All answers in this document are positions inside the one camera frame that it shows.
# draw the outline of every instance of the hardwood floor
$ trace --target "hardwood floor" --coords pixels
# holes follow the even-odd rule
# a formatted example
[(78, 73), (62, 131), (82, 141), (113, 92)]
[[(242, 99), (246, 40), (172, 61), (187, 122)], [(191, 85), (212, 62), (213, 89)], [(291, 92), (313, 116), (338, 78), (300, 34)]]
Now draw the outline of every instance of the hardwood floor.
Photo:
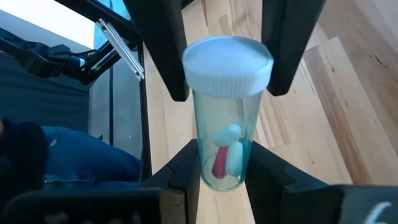
[[(398, 16), (395, 0), (327, 0), (293, 85), (263, 94), (255, 139), (330, 184), (398, 185)], [(211, 35), (259, 40), (261, 0), (195, 0), (188, 44)], [(195, 138), (192, 97), (172, 101), (146, 52), (154, 172)], [(244, 186), (202, 184), (197, 223), (254, 223)]]

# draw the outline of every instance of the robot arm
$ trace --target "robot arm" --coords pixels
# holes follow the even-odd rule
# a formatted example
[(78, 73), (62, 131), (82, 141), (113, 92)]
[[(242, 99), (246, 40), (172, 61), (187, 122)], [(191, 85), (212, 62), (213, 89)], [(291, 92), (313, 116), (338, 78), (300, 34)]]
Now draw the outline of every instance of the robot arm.
[[(137, 42), (128, 42), (133, 49)], [(98, 50), (74, 53), (65, 45), (49, 47), (26, 41), (0, 28), (0, 50), (14, 57), (28, 72), (40, 78), (57, 77), (61, 73), (88, 85), (96, 80), (120, 56), (107, 41)]]

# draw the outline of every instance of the person's leg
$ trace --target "person's leg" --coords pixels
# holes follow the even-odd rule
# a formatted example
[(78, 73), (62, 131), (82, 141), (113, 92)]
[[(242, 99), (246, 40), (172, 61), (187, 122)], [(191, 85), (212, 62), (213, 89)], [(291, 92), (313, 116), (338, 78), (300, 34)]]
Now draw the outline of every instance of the person's leg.
[(49, 146), (45, 187), (138, 181), (140, 161), (123, 150), (68, 128), (43, 127), (43, 130)]

